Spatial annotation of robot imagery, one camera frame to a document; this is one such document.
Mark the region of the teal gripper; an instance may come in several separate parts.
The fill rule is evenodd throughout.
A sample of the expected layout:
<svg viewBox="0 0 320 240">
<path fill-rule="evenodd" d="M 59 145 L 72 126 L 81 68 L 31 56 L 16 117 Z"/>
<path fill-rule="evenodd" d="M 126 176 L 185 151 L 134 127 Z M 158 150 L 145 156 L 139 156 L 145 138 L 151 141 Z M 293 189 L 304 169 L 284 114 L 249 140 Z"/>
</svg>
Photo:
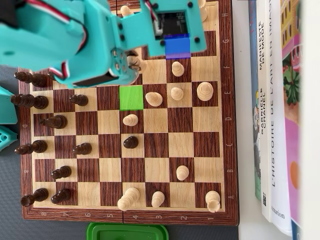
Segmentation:
<svg viewBox="0 0 320 240">
<path fill-rule="evenodd" d="M 141 59 L 136 49 L 113 48 L 97 52 L 93 59 L 80 63 L 68 60 L 60 69 L 52 68 L 52 79 L 67 88 L 93 88 L 108 85 L 131 85 L 141 74 Z"/>
</svg>

